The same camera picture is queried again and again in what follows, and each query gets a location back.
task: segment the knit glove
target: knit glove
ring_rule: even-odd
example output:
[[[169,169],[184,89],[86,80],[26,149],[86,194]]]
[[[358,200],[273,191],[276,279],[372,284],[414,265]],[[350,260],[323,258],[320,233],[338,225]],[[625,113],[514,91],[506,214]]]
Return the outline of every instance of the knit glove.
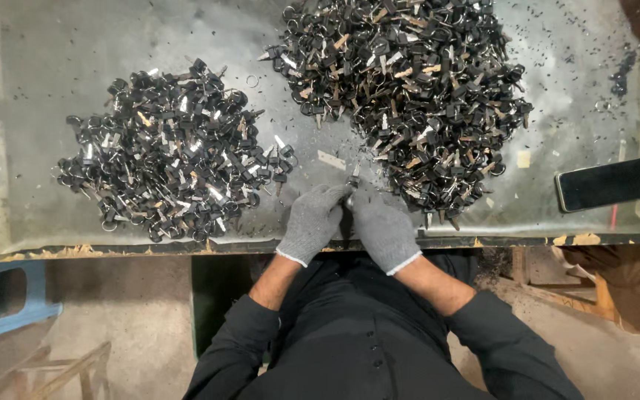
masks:
[[[298,197],[290,210],[290,219],[276,253],[307,267],[337,232],[342,219],[339,202],[350,194],[350,186],[315,186]]]
[[[392,276],[421,256],[409,216],[384,204],[373,191],[354,194],[355,232],[375,263]]]

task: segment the black phone screen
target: black phone screen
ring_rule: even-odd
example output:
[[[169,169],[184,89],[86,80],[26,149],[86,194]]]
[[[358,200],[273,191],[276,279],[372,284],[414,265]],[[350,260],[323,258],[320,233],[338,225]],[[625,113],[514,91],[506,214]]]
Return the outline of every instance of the black phone screen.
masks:
[[[557,176],[566,212],[640,199],[640,158]]]

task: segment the forearm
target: forearm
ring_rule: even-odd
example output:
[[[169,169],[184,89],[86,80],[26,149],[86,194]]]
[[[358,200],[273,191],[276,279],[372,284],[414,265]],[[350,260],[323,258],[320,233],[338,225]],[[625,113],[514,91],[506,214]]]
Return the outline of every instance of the forearm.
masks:
[[[300,268],[299,263],[276,255],[248,296],[269,310],[280,310],[288,287]]]
[[[428,300],[444,316],[453,315],[476,295],[473,287],[448,275],[423,256],[397,272],[394,277]]]

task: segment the wooden plank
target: wooden plank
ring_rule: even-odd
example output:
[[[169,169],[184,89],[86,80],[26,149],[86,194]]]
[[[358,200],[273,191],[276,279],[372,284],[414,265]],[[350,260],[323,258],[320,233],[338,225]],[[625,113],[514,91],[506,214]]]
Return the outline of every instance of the wooden plank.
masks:
[[[36,389],[29,397],[31,400],[44,400],[49,395],[58,389],[62,388],[73,377],[79,375],[81,371],[87,369],[95,362],[97,362],[103,355],[110,351],[110,342],[106,341],[100,346],[93,349],[91,352],[81,357],[75,364],[70,365],[58,377],[51,379],[49,382]]]
[[[524,247],[513,247],[513,280],[523,285],[530,283],[530,271],[525,260],[526,251]]]
[[[80,393],[83,400],[93,400],[93,386],[90,384],[90,373],[87,369],[80,372]]]
[[[523,285],[504,277],[498,278],[496,287],[519,290],[523,293],[528,293],[531,296],[538,297],[540,299],[549,301],[551,303],[566,305],[567,307],[573,308],[577,311],[594,314],[606,320],[610,320],[610,321],[614,320],[613,310],[606,310],[604,308],[598,307],[596,304],[593,304],[592,302],[589,302],[589,301],[578,300],[572,297],[563,296],[557,293],[550,292],[549,290],[544,290],[544,289],[540,289],[538,287],[533,287],[529,285]]]
[[[56,360],[46,360],[46,361],[33,361],[29,362],[26,365],[21,366],[19,371],[59,371],[61,369],[66,369],[69,365],[76,362],[76,359],[56,359]]]
[[[616,306],[614,300],[609,294],[609,286],[607,281],[597,273],[597,306],[608,314],[609,317],[605,317],[609,320],[615,321],[617,319]]]
[[[49,346],[41,347],[40,349],[38,349],[38,350],[34,351],[33,353],[31,353],[31,355],[29,355],[27,358],[25,358],[22,362],[19,362],[17,365],[14,365],[12,368],[10,368],[5,373],[3,373],[3,375],[0,376],[0,392],[2,390],[4,390],[4,388],[9,385],[9,382],[16,375],[16,371],[22,365],[24,365],[24,364],[26,364],[26,363],[28,363],[30,361],[38,361],[38,360],[44,359],[49,355],[50,351],[51,351],[51,348]]]
[[[26,373],[16,371],[13,373],[13,397],[16,400],[25,400],[29,392],[29,379]]]

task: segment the key ring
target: key ring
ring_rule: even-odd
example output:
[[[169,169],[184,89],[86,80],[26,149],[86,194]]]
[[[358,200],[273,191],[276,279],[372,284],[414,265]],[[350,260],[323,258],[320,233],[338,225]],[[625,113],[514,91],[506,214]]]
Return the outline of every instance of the key ring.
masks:
[[[101,226],[103,231],[113,232],[115,229],[117,229],[117,221],[112,221],[112,222],[103,221]]]

